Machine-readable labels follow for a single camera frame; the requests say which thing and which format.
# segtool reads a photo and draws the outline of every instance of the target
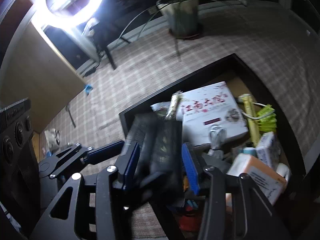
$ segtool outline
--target white package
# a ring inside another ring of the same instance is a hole
[[[279,163],[280,148],[273,132],[264,133],[256,147],[257,157],[273,170]]]

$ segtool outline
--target black frame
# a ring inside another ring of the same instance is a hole
[[[229,71],[233,71],[244,82],[258,102],[271,104],[276,110],[278,138],[286,153],[292,174],[299,178],[298,180],[302,180],[306,170],[300,147],[291,125],[268,88],[235,53],[194,71],[122,111],[119,117],[125,136],[127,136],[136,114],[151,112],[151,105],[170,101],[172,94],[178,90],[190,91],[202,87],[212,79]]]

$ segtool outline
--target checkered rug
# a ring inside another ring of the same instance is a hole
[[[204,15],[204,35],[179,41],[163,28],[112,52],[118,66],[101,63],[86,81],[93,86],[70,103],[74,129],[65,109],[47,128],[61,131],[61,144],[80,142],[100,147],[124,139],[119,113],[166,85],[229,54],[236,53],[278,101],[305,155],[320,131],[320,67],[314,41],[293,17],[278,8],[225,9]],[[100,171],[116,157],[82,173]],[[134,237],[160,237],[164,232],[149,205],[137,210]]]

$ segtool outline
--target screw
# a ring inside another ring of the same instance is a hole
[[[116,169],[117,169],[117,167],[114,165],[110,165],[107,167],[107,171],[109,171],[109,172],[114,172]]]

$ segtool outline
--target ring light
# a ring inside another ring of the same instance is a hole
[[[73,16],[57,16],[48,8],[46,0],[37,0],[37,8],[47,24],[56,28],[74,27],[90,19],[102,0],[90,0],[89,3]]]

